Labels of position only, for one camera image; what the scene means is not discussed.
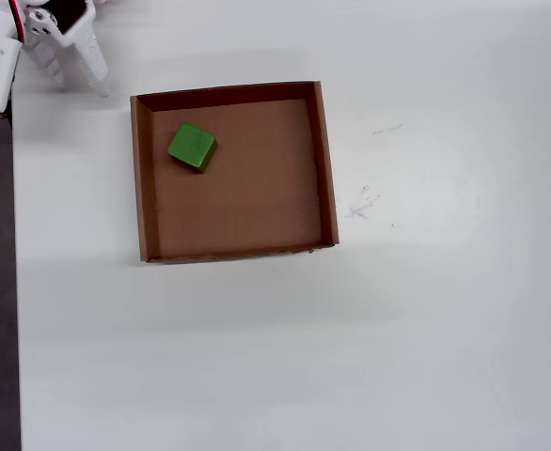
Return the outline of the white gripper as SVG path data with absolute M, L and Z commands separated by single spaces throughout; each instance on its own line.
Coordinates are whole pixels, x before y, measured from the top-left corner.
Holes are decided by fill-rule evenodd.
M 110 75 L 93 30 L 96 8 L 93 1 L 30 1 L 25 8 L 24 50 L 57 85 L 64 85 L 64 73 L 55 45 L 71 46 L 83 74 L 95 93 L 106 98 Z

